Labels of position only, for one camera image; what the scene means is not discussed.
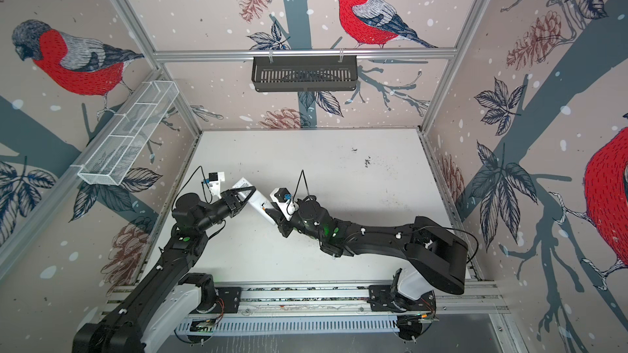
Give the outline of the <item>white remote control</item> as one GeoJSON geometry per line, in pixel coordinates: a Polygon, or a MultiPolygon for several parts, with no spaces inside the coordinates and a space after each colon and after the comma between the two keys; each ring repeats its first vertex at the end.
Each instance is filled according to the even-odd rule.
{"type": "MultiPolygon", "coordinates": [[[[245,187],[251,187],[252,184],[243,178],[240,178],[236,184],[232,186],[232,189],[243,189],[245,187]]],[[[247,201],[248,205],[254,209],[262,218],[264,218],[267,222],[269,222],[272,226],[276,227],[275,220],[267,213],[267,209],[273,210],[274,207],[271,205],[271,201],[266,198],[259,191],[255,191],[247,201]]]]}

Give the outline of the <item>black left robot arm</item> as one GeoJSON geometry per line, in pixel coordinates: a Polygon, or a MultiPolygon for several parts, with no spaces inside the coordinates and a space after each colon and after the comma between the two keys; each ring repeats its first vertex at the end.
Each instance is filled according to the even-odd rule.
{"type": "Polygon", "coordinates": [[[253,186],[226,190],[211,204],[195,193],[180,196],[172,211],[176,223],[155,266],[116,309],[81,327],[72,351],[157,351],[191,311],[212,309],[218,300],[213,277],[190,269],[211,239],[206,230],[237,216],[256,192],[253,186]]]}

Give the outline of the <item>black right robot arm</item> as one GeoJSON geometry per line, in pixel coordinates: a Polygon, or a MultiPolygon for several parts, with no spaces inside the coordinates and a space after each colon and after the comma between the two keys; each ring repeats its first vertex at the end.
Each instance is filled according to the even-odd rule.
{"type": "Polygon", "coordinates": [[[294,231],[315,240],[334,258],[374,254],[408,261],[427,282],[447,294],[464,293],[468,245],[428,217],[400,227],[365,227],[332,217],[315,198],[301,199],[291,215],[278,203],[263,211],[289,237],[294,231]]]}

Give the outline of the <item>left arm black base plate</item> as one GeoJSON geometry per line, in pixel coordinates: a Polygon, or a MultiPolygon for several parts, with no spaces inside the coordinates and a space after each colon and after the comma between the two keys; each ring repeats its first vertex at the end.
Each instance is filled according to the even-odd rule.
{"type": "Polygon", "coordinates": [[[218,287],[201,290],[201,303],[195,312],[199,314],[236,314],[240,307],[242,288],[218,287]]]}

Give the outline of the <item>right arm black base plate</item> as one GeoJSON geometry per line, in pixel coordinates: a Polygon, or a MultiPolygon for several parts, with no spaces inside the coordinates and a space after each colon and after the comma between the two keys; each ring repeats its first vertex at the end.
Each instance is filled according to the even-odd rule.
{"type": "Polygon", "coordinates": [[[370,285],[367,303],[373,312],[405,313],[409,311],[433,312],[436,297],[427,292],[419,299],[409,299],[395,291],[390,285],[370,285]]]}

